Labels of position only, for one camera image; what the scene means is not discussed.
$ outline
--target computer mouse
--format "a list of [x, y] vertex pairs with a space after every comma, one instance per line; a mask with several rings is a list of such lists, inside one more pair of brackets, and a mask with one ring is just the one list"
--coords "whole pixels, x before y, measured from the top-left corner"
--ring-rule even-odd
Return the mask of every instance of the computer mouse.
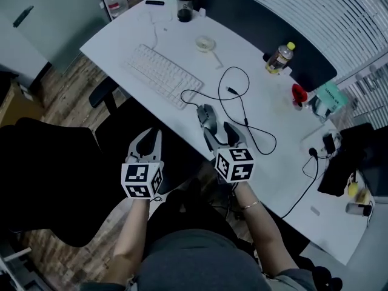
[[199, 122], [203, 127], [206, 127], [210, 132], [217, 134], [217, 117], [213, 107], [210, 104], [204, 104], [196, 109]]

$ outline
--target silver bracelet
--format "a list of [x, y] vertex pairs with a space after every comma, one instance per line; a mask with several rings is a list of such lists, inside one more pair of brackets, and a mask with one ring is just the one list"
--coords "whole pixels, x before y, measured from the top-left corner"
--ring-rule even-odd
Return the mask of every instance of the silver bracelet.
[[257, 205], [260, 201], [255, 201], [253, 204], [251, 205], [248, 205], [248, 206], [245, 206], [245, 207], [241, 207], [241, 210], [245, 210], [245, 209], [248, 209], [248, 208], [251, 208], [253, 207], [254, 205]]

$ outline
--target wood plank floor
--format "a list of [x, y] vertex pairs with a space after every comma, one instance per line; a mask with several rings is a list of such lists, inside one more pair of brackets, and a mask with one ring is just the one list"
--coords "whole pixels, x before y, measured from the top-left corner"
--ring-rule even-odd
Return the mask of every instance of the wood plank floor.
[[[45, 108], [42, 121], [61, 126], [89, 127], [94, 132], [109, 113], [104, 104], [93, 109], [89, 104], [89, 95], [105, 77], [104, 72], [82, 55], [64, 75], [49, 70], [42, 79], [42, 90], [39, 92]], [[114, 92], [114, 97], [118, 106], [125, 101], [119, 90]], [[225, 197], [211, 188], [215, 177], [213, 169], [204, 165], [199, 176], [201, 182], [208, 182], [207, 198], [214, 199], [214, 205], [226, 206]], [[24, 247], [32, 248], [29, 254], [31, 261], [55, 290], [77, 290], [79, 283], [99, 281], [105, 274], [129, 208], [127, 199], [118, 204], [92, 241], [82, 248], [65, 245], [50, 230], [25, 232], [20, 242]], [[236, 220], [233, 214], [229, 214], [227, 220], [240, 238], [252, 242], [244, 221]]]

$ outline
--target white keyboard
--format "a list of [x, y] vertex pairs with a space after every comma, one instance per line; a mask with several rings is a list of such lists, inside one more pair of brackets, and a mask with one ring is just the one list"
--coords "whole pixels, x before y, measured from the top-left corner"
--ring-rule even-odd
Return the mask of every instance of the white keyboard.
[[[124, 68], [178, 109], [186, 106], [181, 100], [183, 90], [199, 90], [203, 85], [196, 77], [144, 44], [125, 59]], [[183, 98], [190, 101], [195, 95], [195, 92], [185, 92]]]

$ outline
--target cardboard box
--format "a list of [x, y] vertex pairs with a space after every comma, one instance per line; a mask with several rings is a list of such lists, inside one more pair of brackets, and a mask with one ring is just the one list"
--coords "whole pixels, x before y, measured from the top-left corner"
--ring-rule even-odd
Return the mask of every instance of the cardboard box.
[[44, 109], [41, 103], [15, 80], [0, 106], [0, 127], [14, 125], [19, 118], [41, 119]]

